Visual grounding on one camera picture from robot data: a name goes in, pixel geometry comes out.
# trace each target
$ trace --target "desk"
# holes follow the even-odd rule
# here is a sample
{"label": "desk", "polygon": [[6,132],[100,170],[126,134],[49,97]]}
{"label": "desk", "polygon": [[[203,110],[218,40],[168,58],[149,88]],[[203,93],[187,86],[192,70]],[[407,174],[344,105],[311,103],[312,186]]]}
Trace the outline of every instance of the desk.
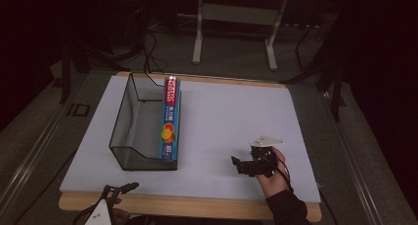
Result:
{"label": "desk", "polygon": [[247,24],[258,24],[271,26],[272,31],[269,38],[265,40],[268,64],[270,70],[277,70],[276,59],[274,56],[273,42],[276,39],[283,14],[288,0],[278,0],[280,4],[278,9],[259,9],[252,7],[239,7],[230,5],[219,5],[205,3],[204,0],[198,0],[197,10],[197,34],[194,43],[193,59],[194,64],[200,63],[202,49],[202,24],[203,20],[217,20],[227,22],[239,22]]}
{"label": "desk", "polygon": [[[162,78],[164,76],[153,75],[153,78]],[[182,81],[200,81],[210,82],[217,84],[229,84],[229,85],[245,85],[245,86],[259,86],[259,87],[274,87],[283,88],[282,85],[277,84],[262,84],[256,82],[236,81],[236,80],[221,80],[221,79],[208,79],[208,78],[194,78],[194,77],[181,77]],[[224,171],[234,171],[233,167],[228,167]],[[110,177],[114,177],[111,172],[108,173]],[[238,180],[251,181],[247,176],[237,175]],[[293,182],[298,181],[298,175],[293,177]],[[95,202],[100,196],[100,191],[70,191],[67,187],[60,198],[59,206],[64,210],[81,210],[86,208]],[[196,217],[217,217],[217,218],[234,218],[234,219],[259,219],[269,220],[272,219],[272,215],[262,199],[232,199],[232,198],[215,198],[215,197],[190,197],[190,196],[161,196],[152,194],[135,194],[129,193],[122,196],[123,202],[118,205],[121,208],[139,214],[160,214],[171,216],[196,216]],[[321,217],[318,203],[309,203],[308,219],[312,222],[318,221]]]}

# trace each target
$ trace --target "colorful box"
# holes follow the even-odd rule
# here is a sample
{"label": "colorful box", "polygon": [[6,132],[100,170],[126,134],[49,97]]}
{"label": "colorful box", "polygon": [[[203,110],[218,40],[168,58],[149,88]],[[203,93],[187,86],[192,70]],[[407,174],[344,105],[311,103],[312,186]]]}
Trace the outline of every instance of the colorful box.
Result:
{"label": "colorful box", "polygon": [[160,137],[160,157],[177,160],[178,126],[180,113],[180,80],[175,76],[165,79],[165,98]]}

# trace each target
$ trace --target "red label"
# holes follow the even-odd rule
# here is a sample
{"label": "red label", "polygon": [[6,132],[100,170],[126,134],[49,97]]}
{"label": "red label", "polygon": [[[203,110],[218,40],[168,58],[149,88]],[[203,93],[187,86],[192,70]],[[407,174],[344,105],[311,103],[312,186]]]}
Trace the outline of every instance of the red label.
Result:
{"label": "red label", "polygon": [[171,76],[166,79],[166,104],[175,106],[176,81],[175,77]]}

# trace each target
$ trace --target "wooden table edge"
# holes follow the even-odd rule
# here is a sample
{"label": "wooden table edge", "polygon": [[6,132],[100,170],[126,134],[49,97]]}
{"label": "wooden table edge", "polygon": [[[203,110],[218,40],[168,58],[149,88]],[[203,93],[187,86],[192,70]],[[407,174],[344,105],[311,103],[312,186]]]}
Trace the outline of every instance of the wooden table edge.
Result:
{"label": "wooden table edge", "polygon": [[[116,76],[128,77],[132,72],[121,71]],[[132,73],[134,77],[146,77],[144,73]],[[168,76],[178,77],[182,81],[192,82],[205,82],[205,83],[216,83],[216,84],[233,84],[233,85],[247,85],[257,87],[270,87],[270,88],[286,88],[285,85],[279,83],[267,83],[259,82],[256,80],[244,80],[244,79],[232,79],[232,78],[217,78],[212,76],[192,76],[192,75],[180,75],[180,74],[148,74],[153,79],[164,79]]]}
{"label": "wooden table edge", "polygon": [[[100,192],[63,192],[59,207],[67,211],[80,211],[98,201]],[[273,220],[264,200],[240,200],[166,195],[121,194],[122,202],[115,207],[133,214],[163,216]],[[318,203],[307,203],[311,222],[321,219]]]}

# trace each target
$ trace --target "human hand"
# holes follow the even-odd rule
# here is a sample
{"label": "human hand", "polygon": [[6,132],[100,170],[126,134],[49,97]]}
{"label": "human hand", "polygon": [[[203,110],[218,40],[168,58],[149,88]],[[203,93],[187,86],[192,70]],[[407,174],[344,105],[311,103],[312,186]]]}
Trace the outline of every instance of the human hand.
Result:
{"label": "human hand", "polygon": [[[285,156],[282,152],[274,147],[272,150],[276,154],[277,158],[285,163]],[[289,175],[285,170],[285,165],[280,161],[277,161],[277,168],[289,179]],[[255,177],[258,179],[266,198],[285,189],[289,190],[286,180],[282,177],[282,175],[280,175],[280,173],[275,173],[270,178],[266,178],[264,175],[255,175]]]}

